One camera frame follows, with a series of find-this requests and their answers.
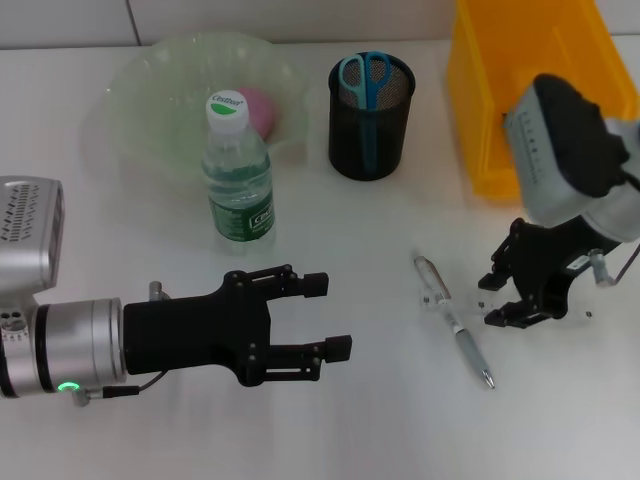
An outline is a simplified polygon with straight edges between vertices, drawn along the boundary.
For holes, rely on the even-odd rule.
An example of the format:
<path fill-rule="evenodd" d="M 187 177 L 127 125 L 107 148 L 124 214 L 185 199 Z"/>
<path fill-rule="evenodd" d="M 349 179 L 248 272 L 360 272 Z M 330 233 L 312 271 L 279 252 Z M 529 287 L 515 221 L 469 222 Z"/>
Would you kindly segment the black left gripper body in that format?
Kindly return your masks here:
<path fill-rule="evenodd" d="M 248 274 L 229 272 L 213 293 L 123 307 L 123 348 L 131 375 L 219 365 L 239 383 L 267 380 L 271 319 Z"/>

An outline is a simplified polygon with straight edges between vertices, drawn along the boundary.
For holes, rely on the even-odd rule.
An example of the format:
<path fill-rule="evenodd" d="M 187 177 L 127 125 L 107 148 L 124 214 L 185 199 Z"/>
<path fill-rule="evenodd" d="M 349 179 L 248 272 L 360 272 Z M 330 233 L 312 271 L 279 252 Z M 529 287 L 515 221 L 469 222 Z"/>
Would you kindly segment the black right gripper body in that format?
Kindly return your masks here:
<path fill-rule="evenodd" d="M 560 319 L 568 312 L 572 282 L 590 266 L 589 261 L 578 267 L 573 263 L 593 250 L 608 254 L 619 245 L 581 217 L 553 228 L 524 221 L 513 247 L 514 284 L 522 300 L 546 319 Z"/>

